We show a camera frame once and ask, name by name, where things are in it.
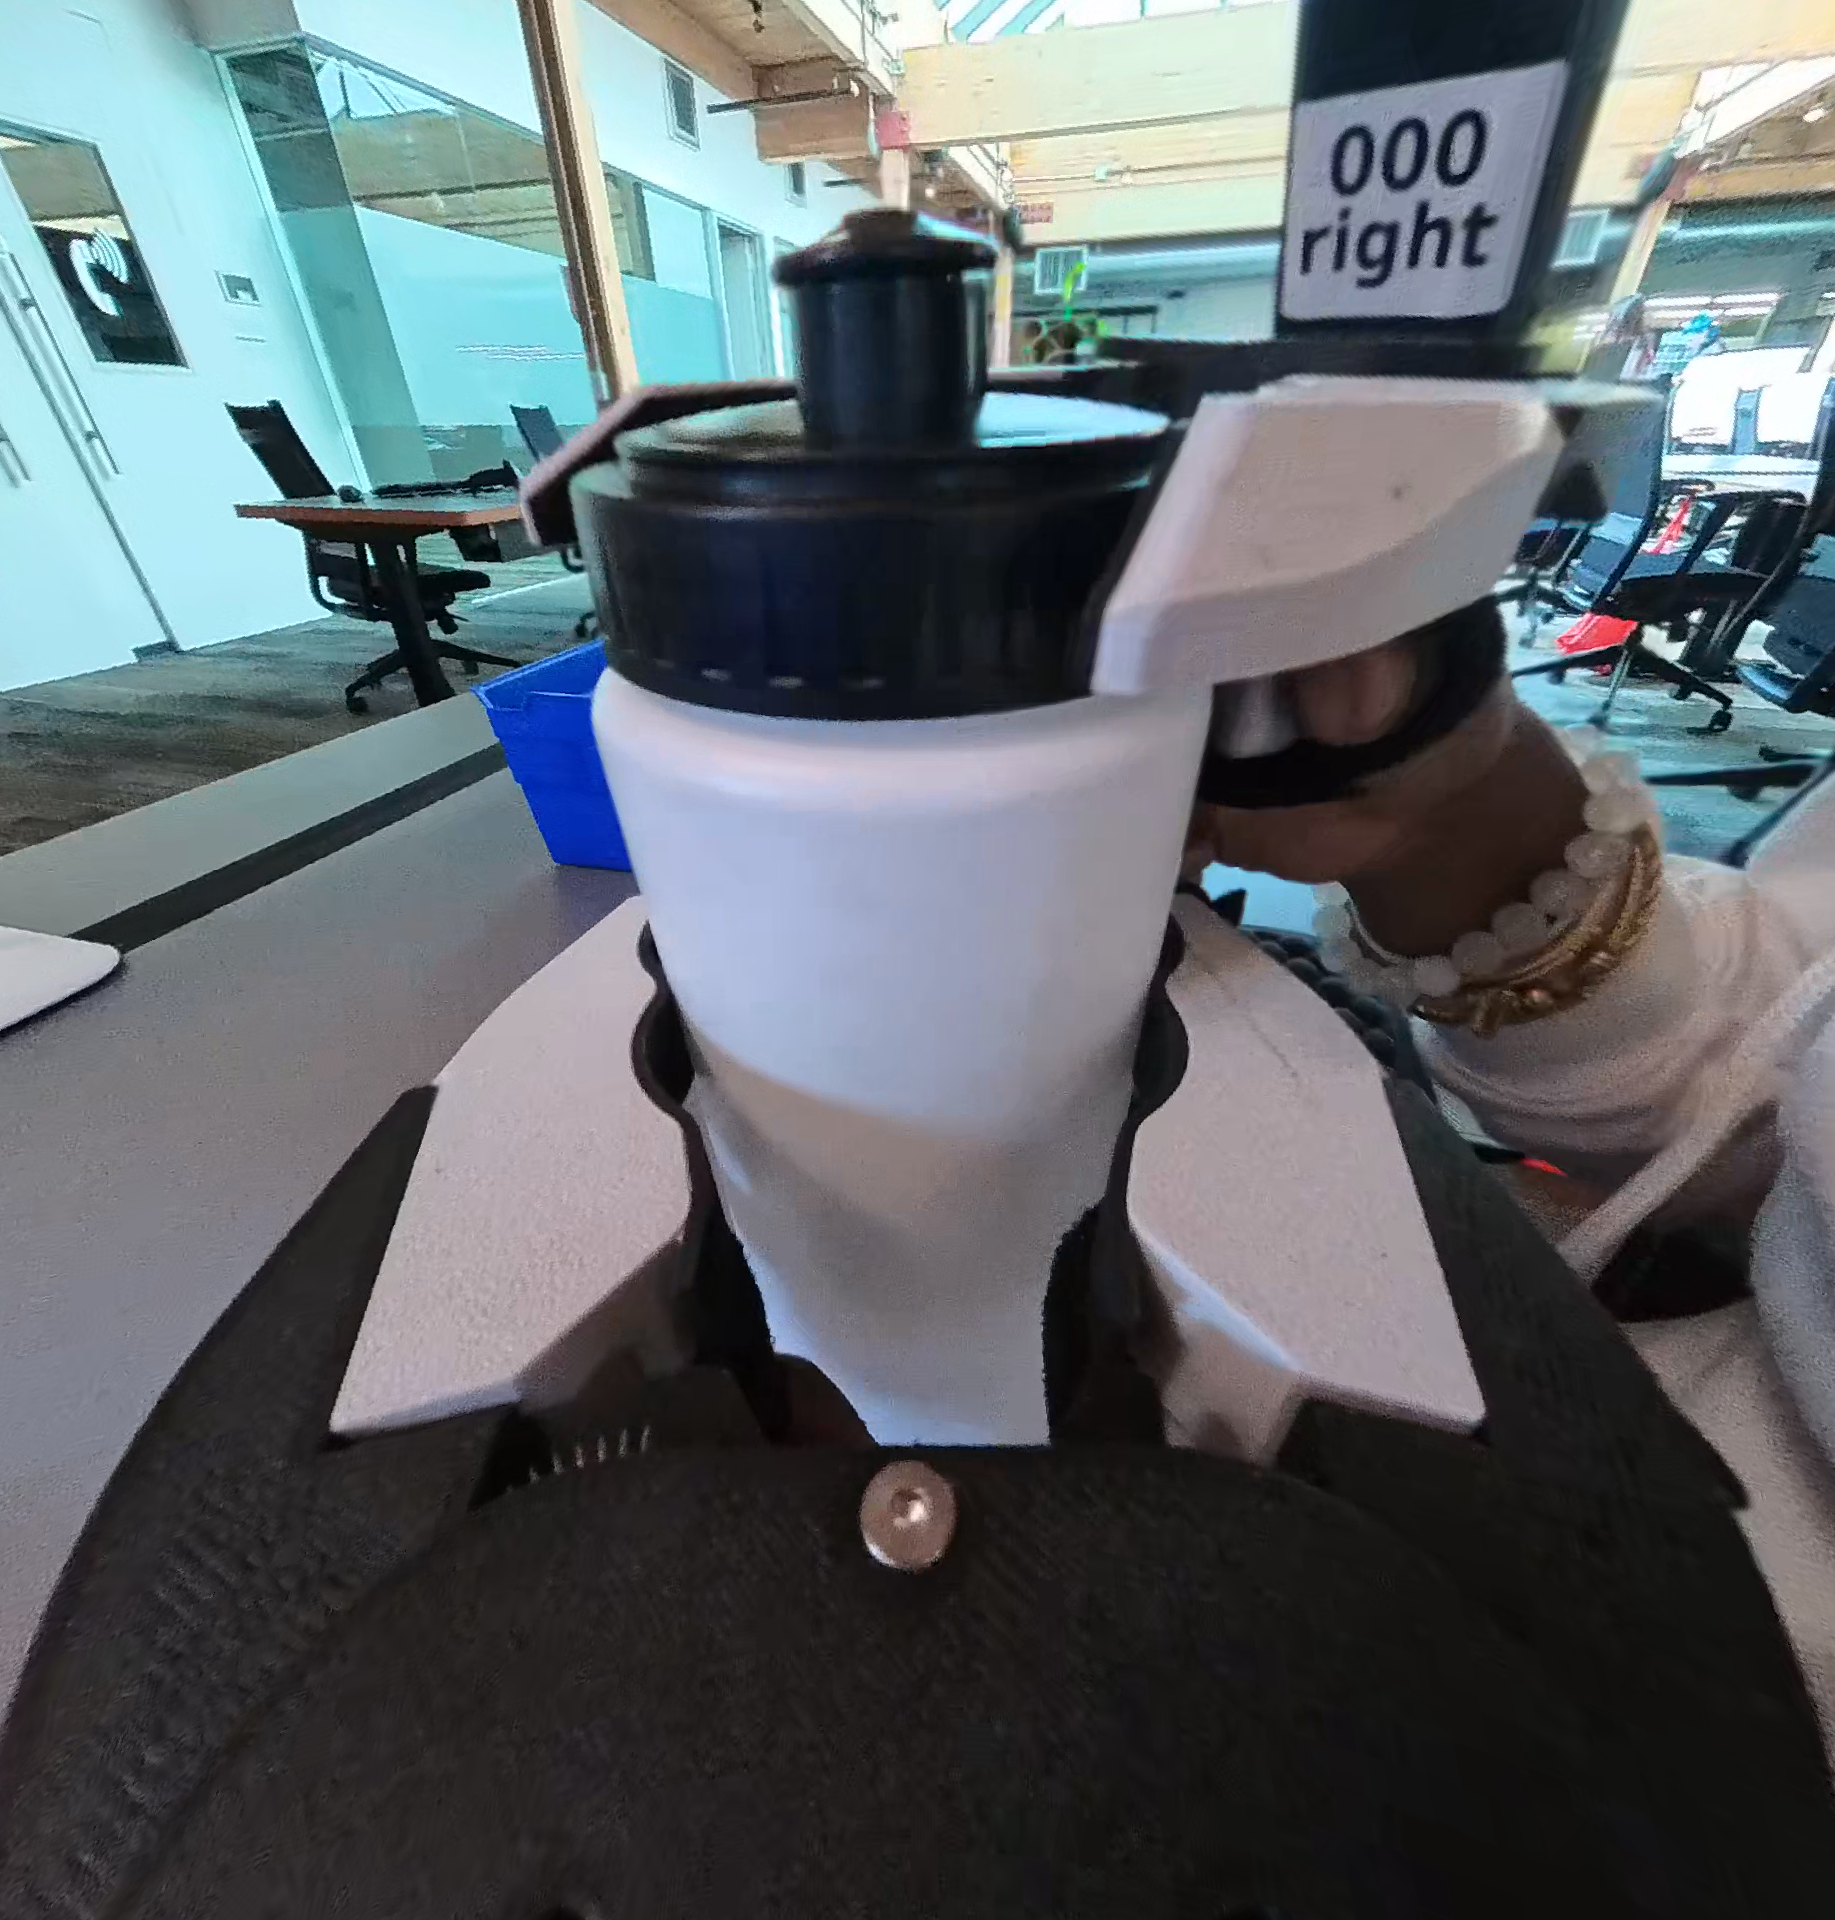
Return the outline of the black ribbed bottle lid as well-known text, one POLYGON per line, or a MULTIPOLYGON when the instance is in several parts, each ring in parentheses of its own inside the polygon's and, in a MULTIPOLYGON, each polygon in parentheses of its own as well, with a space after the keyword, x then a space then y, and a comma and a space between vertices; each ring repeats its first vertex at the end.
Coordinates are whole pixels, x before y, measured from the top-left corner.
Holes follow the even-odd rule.
POLYGON ((794 397, 618 435, 569 502, 608 663, 695 709, 962 720, 1089 691, 1166 415, 994 386, 996 250, 865 208, 786 254, 794 397))

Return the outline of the wooden top office desk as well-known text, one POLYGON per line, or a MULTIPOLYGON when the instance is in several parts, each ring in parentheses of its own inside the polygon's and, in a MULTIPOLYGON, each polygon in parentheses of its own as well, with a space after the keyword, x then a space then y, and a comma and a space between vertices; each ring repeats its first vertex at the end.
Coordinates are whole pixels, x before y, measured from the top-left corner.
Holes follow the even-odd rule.
POLYGON ((514 671, 520 660, 455 642, 459 593, 481 585, 469 570, 418 570, 418 540, 456 531, 529 535, 516 495, 500 494, 367 494, 299 495, 237 503, 240 520, 278 524, 305 540, 308 588, 327 612, 387 626, 395 648, 373 660, 344 691, 349 713, 367 713, 367 694, 402 672, 418 709, 455 697, 443 663, 469 672, 514 671))

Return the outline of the instruction sign on white stand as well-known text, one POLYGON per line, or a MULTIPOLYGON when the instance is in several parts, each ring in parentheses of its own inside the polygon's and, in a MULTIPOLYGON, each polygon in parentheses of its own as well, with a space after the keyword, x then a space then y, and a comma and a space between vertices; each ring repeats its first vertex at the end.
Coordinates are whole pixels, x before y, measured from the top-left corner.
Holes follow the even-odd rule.
POLYGON ((0 927, 0 1034, 103 985, 120 962, 103 942, 0 927))

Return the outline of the white door with window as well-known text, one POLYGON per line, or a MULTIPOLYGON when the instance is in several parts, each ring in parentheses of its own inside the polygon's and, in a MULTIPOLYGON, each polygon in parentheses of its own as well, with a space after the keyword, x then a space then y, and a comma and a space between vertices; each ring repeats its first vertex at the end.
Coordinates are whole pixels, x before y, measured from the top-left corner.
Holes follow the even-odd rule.
POLYGON ((0 691, 179 648, 89 394, 143 291, 98 149, 0 117, 0 691))

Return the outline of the blue plastic bin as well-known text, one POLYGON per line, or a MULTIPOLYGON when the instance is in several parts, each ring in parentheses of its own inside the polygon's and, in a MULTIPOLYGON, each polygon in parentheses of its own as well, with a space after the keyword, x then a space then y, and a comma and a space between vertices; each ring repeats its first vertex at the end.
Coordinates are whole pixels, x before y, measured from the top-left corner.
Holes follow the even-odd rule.
POLYGON ((557 867, 631 868, 594 735, 599 639, 514 668, 473 688, 512 778, 557 867))

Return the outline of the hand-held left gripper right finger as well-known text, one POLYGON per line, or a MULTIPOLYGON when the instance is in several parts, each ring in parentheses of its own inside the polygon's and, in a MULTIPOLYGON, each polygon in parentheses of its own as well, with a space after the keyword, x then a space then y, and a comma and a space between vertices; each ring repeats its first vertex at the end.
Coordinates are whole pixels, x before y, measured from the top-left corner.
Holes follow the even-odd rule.
POLYGON ((1168 1437, 1262 1465, 1303 1405, 1475 1432, 1482 1387, 1382 1068, 1209 904, 1175 897, 1170 917, 1186 1066, 1128 1166, 1168 1437))

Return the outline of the person's right forearm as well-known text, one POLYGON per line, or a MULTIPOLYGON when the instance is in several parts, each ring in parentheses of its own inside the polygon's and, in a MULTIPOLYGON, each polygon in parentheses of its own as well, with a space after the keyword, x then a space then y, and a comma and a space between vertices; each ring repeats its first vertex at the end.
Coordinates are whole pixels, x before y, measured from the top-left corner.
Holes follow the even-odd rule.
POLYGON ((1490 1138, 1615 1194, 1687 1127, 1799 962, 1748 874, 1668 855, 1646 934, 1585 1003, 1486 1040, 1424 1022, 1413 1034, 1490 1138))

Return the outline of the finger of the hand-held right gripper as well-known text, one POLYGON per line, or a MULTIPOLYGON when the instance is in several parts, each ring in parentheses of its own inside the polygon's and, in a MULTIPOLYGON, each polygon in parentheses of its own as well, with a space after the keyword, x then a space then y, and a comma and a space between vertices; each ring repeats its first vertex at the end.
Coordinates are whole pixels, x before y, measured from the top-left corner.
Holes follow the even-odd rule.
POLYGON ((571 479, 584 469, 613 460, 618 435, 691 415, 789 397, 794 397, 789 378, 688 381, 623 392, 599 408, 594 426, 580 427, 563 447, 535 460, 523 477, 520 520, 525 535, 546 551, 578 546, 580 537, 569 502, 571 479))
POLYGON ((1486 599, 1562 447, 1517 381, 1284 378, 1200 401, 1099 607, 1089 688, 1271 680, 1486 599))

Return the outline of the person's right hand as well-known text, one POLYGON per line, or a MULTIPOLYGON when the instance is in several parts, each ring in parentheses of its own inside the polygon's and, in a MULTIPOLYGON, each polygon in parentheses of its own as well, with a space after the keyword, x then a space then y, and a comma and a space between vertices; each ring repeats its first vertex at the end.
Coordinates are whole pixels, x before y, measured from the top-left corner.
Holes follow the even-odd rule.
POLYGON ((1494 680, 1461 725, 1352 796, 1271 810, 1198 803, 1182 868, 1337 883, 1378 949, 1448 954, 1458 938, 1528 904, 1585 834, 1586 788, 1510 680, 1494 680))

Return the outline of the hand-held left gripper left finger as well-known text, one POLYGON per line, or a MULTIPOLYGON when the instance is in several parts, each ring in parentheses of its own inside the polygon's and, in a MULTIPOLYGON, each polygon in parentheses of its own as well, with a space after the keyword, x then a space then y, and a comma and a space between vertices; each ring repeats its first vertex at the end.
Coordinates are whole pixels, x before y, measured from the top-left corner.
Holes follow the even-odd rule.
POLYGON ((510 994, 432 1083, 330 1429, 571 1402, 631 1357, 680 1364, 687 1136, 631 1043, 642 917, 608 917, 510 994))

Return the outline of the white plastic bottle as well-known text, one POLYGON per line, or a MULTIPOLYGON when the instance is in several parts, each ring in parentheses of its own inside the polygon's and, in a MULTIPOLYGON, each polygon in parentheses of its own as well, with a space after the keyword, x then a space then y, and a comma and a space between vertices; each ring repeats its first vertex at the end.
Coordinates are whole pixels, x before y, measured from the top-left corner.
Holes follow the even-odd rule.
POLYGON ((1109 1187, 1209 688, 594 739, 768 1330, 878 1444, 1047 1437, 1055 1248, 1109 1187))

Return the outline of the black office chair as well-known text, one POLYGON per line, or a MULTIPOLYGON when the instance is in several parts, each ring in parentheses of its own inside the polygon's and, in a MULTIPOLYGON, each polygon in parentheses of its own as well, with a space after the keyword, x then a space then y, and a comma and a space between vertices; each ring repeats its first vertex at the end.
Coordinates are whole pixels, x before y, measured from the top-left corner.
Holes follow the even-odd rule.
MULTIPOLYGON (((1739 684, 1789 717, 1835 723, 1835 381, 1825 394, 1825 439, 1801 531, 1746 604, 1746 618, 1766 626, 1766 642, 1761 660, 1736 663, 1739 684)), ((1652 776, 1652 788, 1721 788, 1732 797, 1759 797, 1786 785, 1792 796, 1721 855, 1724 867, 1739 868, 1831 776, 1835 750, 1825 757, 1761 757, 1724 770, 1652 776)))
MULTIPOLYGON (((421 494, 500 494, 500 490, 512 490, 516 495, 516 488, 520 488, 520 477, 510 464, 499 464, 495 469, 480 469, 480 472, 469 475, 465 479, 451 479, 451 482, 428 479, 428 482, 382 484, 373 490, 360 490, 353 484, 333 488, 327 472, 308 452, 301 435, 297 432, 295 423, 289 420, 286 408, 278 401, 267 401, 258 407, 229 407, 229 416, 232 416, 240 439, 244 442, 244 447, 256 457, 256 464, 265 469, 267 479, 274 484, 278 498, 299 498, 299 495, 350 498, 350 495, 367 495, 367 494, 387 494, 387 495, 390 494, 405 494, 405 495, 410 495, 410 494, 418 494, 418 495, 421 494)), ((520 535, 514 526, 510 526, 500 531, 476 531, 476 535, 456 531, 455 537, 443 537, 443 540, 451 540, 465 558, 503 560, 500 535, 507 535, 507 531, 520 535)), ((425 563, 418 563, 418 570, 425 575, 436 575, 443 567, 425 570, 425 563)), ((481 578, 481 585, 473 592, 489 588, 489 578, 484 571, 480 571, 480 570, 469 570, 469 571, 476 571, 481 578)))
MULTIPOLYGON (((546 407, 512 407, 512 420, 516 427, 516 439, 525 447, 530 469, 538 469, 563 447, 563 432, 546 407)), ((594 588, 589 581, 584 558, 574 543, 560 543, 553 547, 553 552, 557 555, 565 575, 578 578, 584 585, 584 604, 574 618, 571 637, 578 642, 590 642, 599 637, 599 615, 594 611, 594 588)))
POLYGON ((1690 484, 1659 495, 1645 514, 1603 514, 1556 570, 1550 597, 1556 612, 1595 620, 1605 637, 1574 653, 1555 650, 1510 671, 1513 680, 1566 680, 1574 672, 1603 672, 1600 705, 1589 728, 1609 729, 1609 717, 1626 684, 1654 679, 1672 684, 1675 699, 1710 699, 1712 717, 1701 733, 1727 733, 1735 699, 1697 671, 1649 648, 1645 635, 1667 629, 1687 639, 1693 612, 1721 599, 1717 570, 1699 570, 1717 537, 1746 503, 1746 494, 1717 494, 1690 484))

